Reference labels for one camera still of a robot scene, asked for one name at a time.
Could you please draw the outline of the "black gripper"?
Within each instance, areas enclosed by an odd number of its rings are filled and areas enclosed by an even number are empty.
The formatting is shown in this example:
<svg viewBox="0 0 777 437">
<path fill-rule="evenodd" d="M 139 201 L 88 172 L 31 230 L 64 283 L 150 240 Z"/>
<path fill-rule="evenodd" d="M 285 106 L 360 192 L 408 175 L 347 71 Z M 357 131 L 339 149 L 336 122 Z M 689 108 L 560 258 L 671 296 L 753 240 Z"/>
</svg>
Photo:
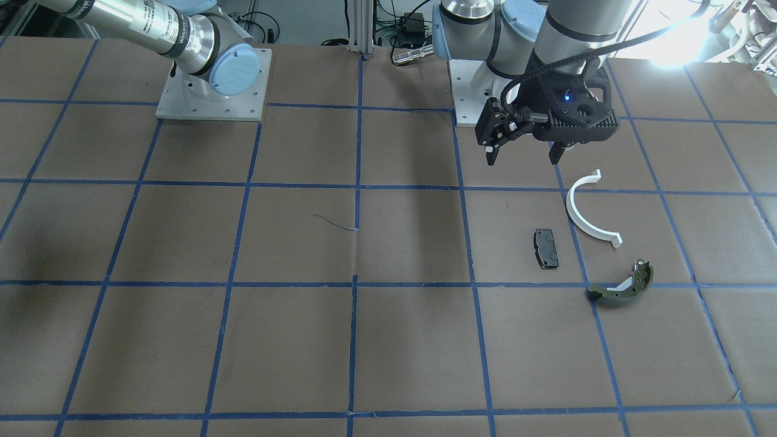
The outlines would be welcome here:
<svg viewBox="0 0 777 437">
<path fill-rule="evenodd" d="M 521 83 L 517 108 L 546 114 L 531 133 L 541 141 L 553 141 L 549 161 L 558 165 L 571 142 L 606 141 L 619 129 L 612 106 L 611 82 L 604 67 L 586 62 L 581 75 L 546 72 Z M 505 137 L 486 140 L 486 161 L 494 166 Z"/>
</svg>

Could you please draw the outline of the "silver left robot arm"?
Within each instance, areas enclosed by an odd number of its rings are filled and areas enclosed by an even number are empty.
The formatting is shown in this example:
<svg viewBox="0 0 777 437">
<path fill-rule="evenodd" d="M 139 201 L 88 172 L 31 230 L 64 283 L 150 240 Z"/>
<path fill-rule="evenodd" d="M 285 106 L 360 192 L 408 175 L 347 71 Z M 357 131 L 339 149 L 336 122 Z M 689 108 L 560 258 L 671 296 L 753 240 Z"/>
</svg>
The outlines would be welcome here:
<svg viewBox="0 0 777 437">
<path fill-rule="evenodd" d="M 575 144 L 619 130 L 599 48 L 616 42 L 630 1 L 441 1 L 433 8 L 439 58 L 477 61 L 470 85 L 483 104 L 475 141 L 488 165 L 523 135 L 552 144 L 560 161 Z"/>
</svg>

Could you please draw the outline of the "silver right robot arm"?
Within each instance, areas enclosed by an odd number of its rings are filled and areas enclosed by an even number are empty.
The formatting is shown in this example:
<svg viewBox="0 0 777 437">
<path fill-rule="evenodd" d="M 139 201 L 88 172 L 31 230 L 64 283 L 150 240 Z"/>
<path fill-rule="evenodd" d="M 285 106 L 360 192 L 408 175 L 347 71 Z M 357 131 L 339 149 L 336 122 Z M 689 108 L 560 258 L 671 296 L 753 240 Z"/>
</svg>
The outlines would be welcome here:
<svg viewBox="0 0 777 437">
<path fill-rule="evenodd" d="M 44 1 L 44 7 L 85 22 L 173 61 L 157 109 L 161 119 L 260 121 L 271 64 L 269 50 L 214 1 Z M 487 163 L 496 163 L 517 123 L 496 116 L 496 99 L 513 77 L 533 66 L 532 50 L 549 41 L 553 21 L 532 1 L 444 1 L 433 8 L 430 44 L 392 53 L 394 66 L 430 56 L 452 67 L 474 64 L 464 82 L 464 106 L 484 103 L 477 127 L 489 122 L 492 135 L 478 143 Z"/>
</svg>

